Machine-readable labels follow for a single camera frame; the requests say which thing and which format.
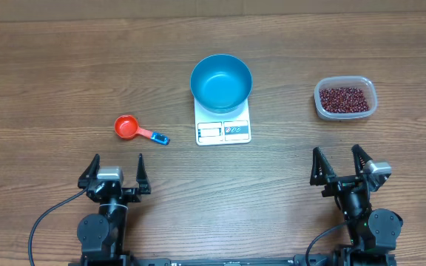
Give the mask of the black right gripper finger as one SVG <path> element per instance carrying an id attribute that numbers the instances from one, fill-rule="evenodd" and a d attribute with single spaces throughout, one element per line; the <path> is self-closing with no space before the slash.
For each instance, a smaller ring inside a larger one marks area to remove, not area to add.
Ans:
<path id="1" fill-rule="evenodd" d="M 372 158 L 364 151 L 364 149 L 359 145 L 355 144 L 351 148 L 353 158 L 354 158 L 354 168 L 357 176 L 360 176 L 364 172 L 365 164 L 372 160 Z"/>
<path id="2" fill-rule="evenodd" d="M 316 147 L 312 151 L 313 162 L 310 176 L 310 185 L 326 185 L 336 177 L 336 173 L 330 163 L 322 153 L 320 147 Z"/>

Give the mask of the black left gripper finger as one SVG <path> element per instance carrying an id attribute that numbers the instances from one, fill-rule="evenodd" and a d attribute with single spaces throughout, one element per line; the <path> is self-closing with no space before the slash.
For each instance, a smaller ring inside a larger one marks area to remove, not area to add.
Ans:
<path id="1" fill-rule="evenodd" d="M 151 194 L 151 185 L 147 177 L 142 154 L 138 156 L 136 182 L 138 183 L 138 194 Z"/>
<path id="2" fill-rule="evenodd" d="M 78 178 L 78 188 L 86 188 L 97 176 L 100 168 L 100 155 L 96 154 L 89 166 Z"/>

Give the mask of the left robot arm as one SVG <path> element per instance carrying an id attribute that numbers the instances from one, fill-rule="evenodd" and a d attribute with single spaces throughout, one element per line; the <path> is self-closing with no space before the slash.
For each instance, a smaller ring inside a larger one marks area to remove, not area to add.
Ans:
<path id="1" fill-rule="evenodd" d="M 140 202 L 151 193 L 143 157 L 138 157 L 136 187 L 124 187 L 124 174 L 119 166 L 100 166 L 96 154 L 78 178 L 78 187 L 93 202 L 98 213 L 85 216 L 78 224 L 81 243 L 80 265 L 137 265 L 131 252 L 124 250 L 128 204 Z"/>

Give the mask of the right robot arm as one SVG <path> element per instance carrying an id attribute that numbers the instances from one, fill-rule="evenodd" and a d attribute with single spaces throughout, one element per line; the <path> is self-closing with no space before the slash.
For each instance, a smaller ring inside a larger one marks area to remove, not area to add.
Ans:
<path id="1" fill-rule="evenodd" d="M 351 148 L 354 175 L 340 177 L 319 147 L 312 151 L 310 184 L 322 186 L 322 196 L 331 197 L 342 212 L 344 222 L 316 236 L 308 245 L 307 265 L 395 265 L 397 238 L 403 219 L 394 211 L 373 209 L 371 194 L 378 191 L 392 174 L 387 161 L 376 161 L 358 144 Z M 346 227 L 350 244 L 339 245 L 329 256 L 311 255 L 313 246 L 323 237 Z"/>

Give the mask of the red measuring scoop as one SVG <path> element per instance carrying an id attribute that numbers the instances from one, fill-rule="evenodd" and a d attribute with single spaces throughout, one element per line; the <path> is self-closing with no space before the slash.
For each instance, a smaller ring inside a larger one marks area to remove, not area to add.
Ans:
<path id="1" fill-rule="evenodd" d="M 170 139 L 159 132 L 152 132 L 139 126 L 138 120 L 132 115 L 121 115 L 114 123 L 115 133 L 124 140 L 131 140 L 140 135 L 161 145 L 168 145 Z"/>

